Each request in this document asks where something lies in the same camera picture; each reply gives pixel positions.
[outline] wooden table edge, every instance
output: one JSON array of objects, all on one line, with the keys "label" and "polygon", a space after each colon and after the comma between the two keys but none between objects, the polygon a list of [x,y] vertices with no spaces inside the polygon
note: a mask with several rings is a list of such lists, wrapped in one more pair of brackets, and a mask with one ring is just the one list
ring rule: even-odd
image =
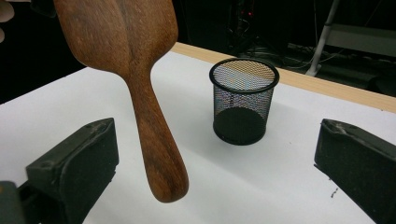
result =
[{"label": "wooden table edge", "polygon": [[[183,54],[208,63],[218,63],[233,57],[231,55],[182,43],[176,43],[171,50],[175,53]],[[361,90],[317,77],[298,74],[281,68],[277,68],[277,70],[280,74],[280,82],[283,84],[396,113],[395,97]]]}]

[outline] wood grain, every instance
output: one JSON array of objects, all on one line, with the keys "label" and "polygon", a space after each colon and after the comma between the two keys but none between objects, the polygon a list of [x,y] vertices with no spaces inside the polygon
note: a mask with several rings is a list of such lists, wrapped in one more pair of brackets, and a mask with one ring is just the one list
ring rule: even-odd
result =
[{"label": "wood grain", "polygon": [[182,198],[189,188],[187,171],[150,81],[152,66],[177,41],[172,1],[55,0],[54,4],[74,56],[127,83],[153,195],[163,203]]}]

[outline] mesh cup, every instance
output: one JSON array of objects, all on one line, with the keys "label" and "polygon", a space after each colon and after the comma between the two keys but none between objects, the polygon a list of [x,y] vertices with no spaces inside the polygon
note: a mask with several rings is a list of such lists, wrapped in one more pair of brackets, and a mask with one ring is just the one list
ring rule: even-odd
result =
[{"label": "mesh cup", "polygon": [[269,63],[235,58],[215,64],[209,77],[214,90],[216,135],[238,146],[262,139],[279,81],[277,70]]}]

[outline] white table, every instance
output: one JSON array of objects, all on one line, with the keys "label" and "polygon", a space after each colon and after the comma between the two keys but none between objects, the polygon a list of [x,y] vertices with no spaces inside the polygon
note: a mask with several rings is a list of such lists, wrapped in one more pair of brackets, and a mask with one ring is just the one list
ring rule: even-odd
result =
[{"label": "white table", "polygon": [[152,72],[189,173],[183,199],[152,196],[126,84],[91,68],[0,105],[0,180],[19,186],[30,162],[81,126],[112,117],[120,164],[85,223],[374,223],[314,167],[320,122],[341,120],[396,144],[396,114],[279,83],[264,138],[233,146],[212,129],[212,65],[169,52]]}]

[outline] brush handle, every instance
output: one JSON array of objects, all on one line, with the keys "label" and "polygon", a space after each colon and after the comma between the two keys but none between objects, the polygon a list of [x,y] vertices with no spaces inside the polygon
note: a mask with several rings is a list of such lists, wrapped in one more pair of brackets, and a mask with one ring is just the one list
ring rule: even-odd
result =
[{"label": "brush handle", "polygon": [[186,167],[166,124],[149,75],[134,76],[140,77],[139,81],[130,79],[127,85],[134,104],[148,184],[158,201],[170,203],[182,198],[189,189]]}]

